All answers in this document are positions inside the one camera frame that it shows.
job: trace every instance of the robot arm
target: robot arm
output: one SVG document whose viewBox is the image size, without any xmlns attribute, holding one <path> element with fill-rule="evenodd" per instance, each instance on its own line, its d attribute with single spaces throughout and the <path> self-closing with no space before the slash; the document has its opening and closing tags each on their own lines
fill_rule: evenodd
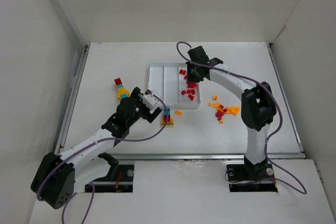
<svg viewBox="0 0 336 224">
<path fill-rule="evenodd" d="M 216 66 L 231 72 L 223 62 L 217 58 L 209 60 L 203 47 L 199 46 L 188 52 L 193 62 Z M 200 82 L 204 78 L 214 81 L 232 92 L 241 100 L 242 119 L 247 126 L 247 151 L 244 163 L 253 174 L 258 173 L 266 166 L 265 140 L 267 137 L 269 124 L 276 114 L 275 105 L 265 91 L 252 82 L 232 76 L 217 69 L 200 67 L 187 62 L 187 82 Z M 271 91 L 269 84 L 262 83 Z"/>
<path fill-rule="evenodd" d="M 58 209 L 70 200 L 74 192 L 83 191 L 85 184 L 107 174 L 114 177 L 119 162 L 105 151 L 116 146 L 120 141 L 99 142 L 99 140 L 111 137 L 125 138 L 129 134 L 129 128 L 140 118 L 152 123 L 162 111 L 156 108 L 153 113 L 150 112 L 158 102 L 153 95 L 159 97 L 155 92 L 148 90 L 143 94 L 138 87 L 134 88 L 130 97 L 121 99 L 116 113 L 94 135 L 58 155 L 48 153 L 41 161 L 30 186 L 31 190 L 37 193 L 41 183 L 58 164 L 83 148 L 87 149 L 72 158 L 71 163 L 62 165 L 47 180 L 40 194 L 43 200 L 54 209 Z"/>
</svg>

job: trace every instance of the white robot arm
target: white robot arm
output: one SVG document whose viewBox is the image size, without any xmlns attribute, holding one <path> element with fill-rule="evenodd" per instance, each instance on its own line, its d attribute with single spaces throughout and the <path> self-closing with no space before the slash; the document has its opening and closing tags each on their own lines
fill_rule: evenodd
<svg viewBox="0 0 336 224">
<path fill-rule="evenodd" d="M 73 193 L 83 192 L 87 183 L 105 177 L 108 173 L 113 174 L 113 177 L 119 162 L 105 153 L 120 142 L 113 137 L 124 139 L 129 134 L 129 128 L 140 118 L 152 123 L 162 111 L 156 108 L 153 113 L 150 112 L 157 104 L 157 98 L 160 99 L 155 92 L 148 90 L 143 94 L 138 87 L 134 88 L 130 97 L 121 99 L 116 113 L 94 135 L 58 155 L 48 153 L 41 161 L 31 190 L 38 193 L 50 172 L 79 152 L 69 162 L 65 162 L 40 189 L 41 199 L 54 209 L 65 205 Z"/>
</svg>

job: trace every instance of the red block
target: red block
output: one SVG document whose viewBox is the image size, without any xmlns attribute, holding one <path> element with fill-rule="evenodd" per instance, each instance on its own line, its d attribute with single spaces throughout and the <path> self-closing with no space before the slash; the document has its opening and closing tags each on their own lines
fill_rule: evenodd
<svg viewBox="0 0 336 224">
<path fill-rule="evenodd" d="M 122 84 L 120 78 L 115 79 L 114 82 L 116 83 L 117 86 Z"/>
</svg>

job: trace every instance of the white wall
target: white wall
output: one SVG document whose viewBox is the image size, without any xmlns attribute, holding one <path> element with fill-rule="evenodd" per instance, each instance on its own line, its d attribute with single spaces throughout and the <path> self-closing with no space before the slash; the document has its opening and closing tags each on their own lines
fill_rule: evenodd
<svg viewBox="0 0 336 224">
<path fill-rule="evenodd" d="M 300 0 L 272 50 L 308 158 L 336 214 L 336 0 Z"/>
<path fill-rule="evenodd" d="M 26 223 L 75 50 L 49 0 L 0 0 L 0 49 L 0 222 Z"/>
<path fill-rule="evenodd" d="M 274 42 L 298 0 L 65 0 L 89 42 Z"/>
</svg>

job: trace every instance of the cable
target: cable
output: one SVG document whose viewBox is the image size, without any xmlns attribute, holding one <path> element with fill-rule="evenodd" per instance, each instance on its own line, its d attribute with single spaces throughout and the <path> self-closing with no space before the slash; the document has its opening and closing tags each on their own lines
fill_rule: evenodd
<svg viewBox="0 0 336 224">
<path fill-rule="evenodd" d="M 167 109 L 167 106 L 166 106 L 166 104 L 164 104 L 164 102 L 161 100 L 161 98 L 157 97 L 155 94 L 154 94 L 153 96 L 154 96 L 156 99 L 158 99 L 159 102 L 162 103 L 164 109 L 167 111 L 167 110 L 168 110 L 168 109 Z M 133 139 L 123 139 L 123 138 L 118 138 L 118 137 L 107 137 L 107 138 L 100 139 L 100 140 L 98 140 L 97 142 L 98 142 L 98 143 L 101 143 L 101 142 L 108 141 L 108 140 L 118 140 L 118 141 L 125 141 L 125 142 L 142 142 L 142 141 L 147 141 L 147 140 L 152 139 L 152 138 L 156 137 L 157 135 L 159 135 L 159 134 L 163 131 L 163 129 L 166 127 L 167 122 L 168 122 L 168 120 L 166 120 L 166 121 L 164 122 L 164 125 L 161 127 L 161 129 L 158 130 L 158 132 L 156 132 L 154 135 L 149 136 L 149 137 L 146 137 L 146 138 L 135 139 L 135 140 L 133 140 Z M 72 158 L 74 158 L 74 157 L 77 156 L 78 154 L 82 153 L 83 151 L 87 150 L 88 148 L 91 148 L 91 147 L 94 146 L 94 145 L 96 145 L 96 143 L 92 143 L 92 144 L 89 144 L 89 145 L 85 146 L 84 148 L 82 148 L 82 149 L 80 149 L 79 151 L 73 153 L 73 154 L 70 155 L 68 158 L 66 158 L 66 159 L 63 160 L 61 163 L 59 163 L 59 164 L 58 164 L 58 165 L 57 165 L 57 166 L 56 166 L 56 167 L 55 167 L 55 168 L 54 168 L 54 169 L 53 169 L 53 170 L 46 176 L 46 178 L 42 181 L 40 187 L 39 187 L 38 190 L 37 190 L 37 194 L 36 194 L 36 198 L 37 198 L 37 200 L 38 200 L 38 201 L 44 201 L 44 200 L 41 198 L 41 191 L 42 191 L 43 187 L 45 186 L 46 182 L 51 178 L 51 176 L 52 176 L 56 171 L 58 171 L 58 170 L 62 167 L 62 165 L 64 165 L 64 164 L 67 163 L 69 160 L 71 160 Z M 85 221 L 85 219 L 86 219 L 86 216 L 87 216 L 88 213 L 89 213 L 89 210 L 90 210 L 90 207 L 91 207 L 91 204 L 92 204 L 92 201 L 93 201 L 93 196 L 95 195 L 95 191 L 94 191 L 94 190 L 95 190 L 95 187 L 94 187 L 94 184 L 91 183 L 91 185 L 92 185 L 92 196 L 91 196 L 91 201 L 90 201 L 89 207 L 88 207 L 88 209 L 87 209 L 87 211 L 86 211 L 86 213 L 85 213 L 84 219 L 83 219 L 83 221 L 82 221 L 81 224 L 84 223 L 84 221 Z M 65 206 L 64 206 L 64 209 L 63 209 L 63 212 L 62 212 L 62 224 L 64 224 L 64 212 L 65 212 L 65 208 L 66 208 L 66 206 L 68 205 L 68 203 L 70 202 L 70 200 L 71 200 L 76 194 L 77 194 L 77 193 L 74 193 L 74 194 L 72 195 L 72 197 L 69 199 L 69 201 L 68 201 L 68 202 L 65 204 Z"/>
<path fill-rule="evenodd" d="M 279 117 L 280 117 L 280 122 L 279 122 L 279 126 L 276 128 L 275 131 L 273 131 L 271 134 L 269 134 L 265 140 L 265 157 L 267 159 L 267 161 L 269 161 L 271 164 L 273 164 L 274 166 L 280 168 L 281 170 L 283 170 L 284 172 L 286 172 L 287 174 L 289 174 L 292 178 L 294 178 L 298 183 L 299 185 L 302 187 L 303 191 L 301 191 L 300 189 L 292 186 L 291 184 L 289 184 L 288 182 L 282 180 L 282 179 L 279 179 L 279 178 L 264 178 L 264 179 L 261 179 L 261 180 L 258 180 L 258 181 L 252 181 L 252 182 L 248 182 L 248 183 L 244 183 L 244 184 L 241 184 L 242 186 L 247 186 L 247 185 L 252 185 L 252 184 L 256 184 L 256 183 L 259 183 L 259 182 L 262 182 L 262 181 L 266 181 L 266 180 L 277 180 L 277 181 L 280 181 L 284 184 L 286 184 L 287 186 L 293 188 L 294 190 L 298 191 L 299 193 L 301 194 L 307 194 L 307 190 L 306 188 L 304 187 L 303 183 L 294 175 L 292 174 L 290 171 L 286 170 L 285 168 L 277 165 L 276 163 L 274 163 L 267 155 L 267 145 L 268 145 L 268 141 L 269 139 L 275 135 L 276 133 L 278 133 L 282 127 L 282 122 L 283 122 L 283 118 L 282 118 L 282 112 L 280 110 L 280 106 L 278 104 L 278 102 L 276 101 L 276 99 L 274 98 L 274 96 L 272 95 L 272 93 L 264 86 L 262 85 L 260 82 L 250 78 L 250 77 L 247 77 L 247 76 L 242 76 L 240 74 L 237 74 L 237 73 L 232 73 L 232 72 L 229 72 L 227 70 L 224 70 L 224 69 L 221 69 L 221 68 L 216 68 L 216 67 L 212 67 L 212 66 L 208 66 L 208 65 L 203 65 L 203 64 L 199 64 L 197 62 L 193 62 L 191 60 L 189 60 L 188 58 L 186 58 L 180 51 L 179 49 L 179 45 L 180 44 L 185 44 L 187 46 L 189 46 L 190 48 L 192 47 L 189 43 L 187 42 L 184 42 L 184 41 L 180 41 L 176 44 L 176 49 L 177 49 L 177 52 L 178 54 L 180 54 L 180 56 L 185 59 L 187 62 L 193 64 L 193 65 L 196 65 L 196 66 L 199 66 L 199 67 L 204 67 L 204 68 L 210 68 L 210 69 L 214 69 L 214 70 L 218 70 L 218 71 L 221 71 L 221 72 L 224 72 L 224 73 L 227 73 L 227 74 L 230 74 L 234 77 L 238 77 L 238 78 L 241 78 L 241 79 L 245 79 L 245 80 L 248 80 L 248 81 L 251 81 L 251 82 L 254 82 L 256 85 L 262 87 L 262 89 L 271 97 L 271 99 L 273 100 L 278 112 L 279 112 Z"/>
<path fill-rule="evenodd" d="M 90 182 L 89 185 L 92 186 L 92 195 L 91 195 L 91 199 L 90 199 L 90 203 L 89 203 L 88 209 L 86 210 L 86 213 L 85 213 L 85 215 L 84 215 L 84 218 L 83 218 L 81 224 L 84 223 L 84 221 L 85 221 L 85 219 L 86 219 L 86 217 L 87 217 L 87 215 L 88 215 L 88 213 L 89 213 L 89 211 L 90 211 L 90 208 L 91 208 L 91 205 L 92 205 L 92 201 L 93 201 L 93 197 L 95 196 L 96 187 L 95 187 L 94 183 Z M 68 201 L 68 202 L 65 204 L 65 206 L 63 207 L 63 211 L 62 211 L 62 224 L 65 224 L 65 222 L 64 222 L 64 213 L 65 213 L 65 209 L 67 208 L 67 206 L 68 206 L 69 202 L 71 201 L 71 199 L 72 199 L 76 194 L 77 194 L 77 193 L 74 193 L 74 194 L 72 195 L 72 197 L 69 199 L 69 201 Z"/>
</svg>

